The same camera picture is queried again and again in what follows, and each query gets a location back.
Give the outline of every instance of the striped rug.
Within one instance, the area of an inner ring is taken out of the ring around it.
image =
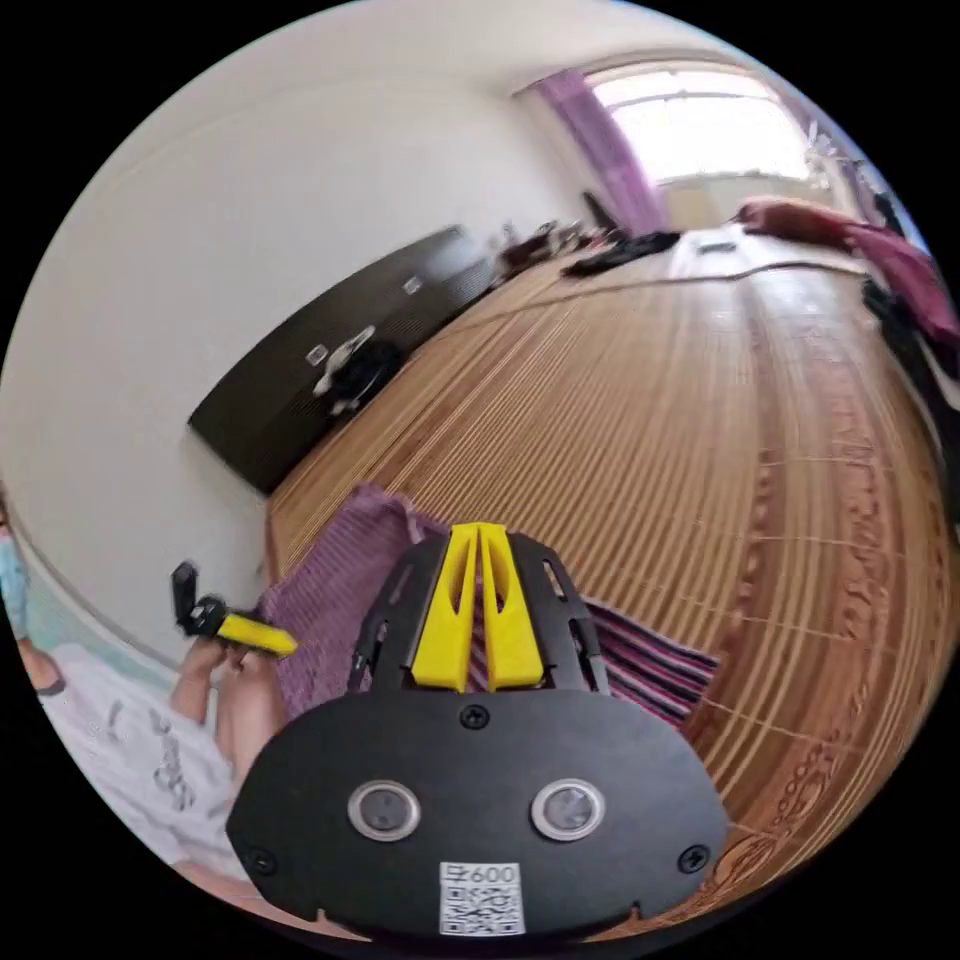
[[[360,624],[404,551],[446,532],[403,497],[361,486],[311,547],[303,563],[272,586],[263,613],[298,642],[277,666],[292,719],[346,692]],[[587,600],[607,666],[611,692],[671,726],[680,726],[716,673],[715,657],[662,637],[600,603]],[[477,604],[468,690],[487,688],[482,605]]]

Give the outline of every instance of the bed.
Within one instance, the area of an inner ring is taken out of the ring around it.
[[[433,337],[268,506],[274,580],[353,487],[549,543],[581,591],[723,664],[686,735],[734,829],[677,923],[797,866],[896,767],[960,630],[923,427],[847,256],[724,228],[542,264]]]

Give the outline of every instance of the qr code label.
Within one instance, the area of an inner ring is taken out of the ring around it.
[[[440,864],[440,933],[510,937],[525,932],[519,864]]]

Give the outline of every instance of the purple curtain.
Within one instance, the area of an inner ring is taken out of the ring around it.
[[[667,230],[656,186],[643,172],[627,138],[583,75],[562,70],[534,84],[570,131],[606,188],[610,213],[631,236]]]

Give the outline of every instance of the ceiling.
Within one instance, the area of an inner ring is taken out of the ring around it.
[[[446,89],[452,82],[506,96],[563,67],[678,47],[736,53],[695,27],[619,0],[355,0],[212,66],[148,117],[96,181],[278,98],[339,84]]]

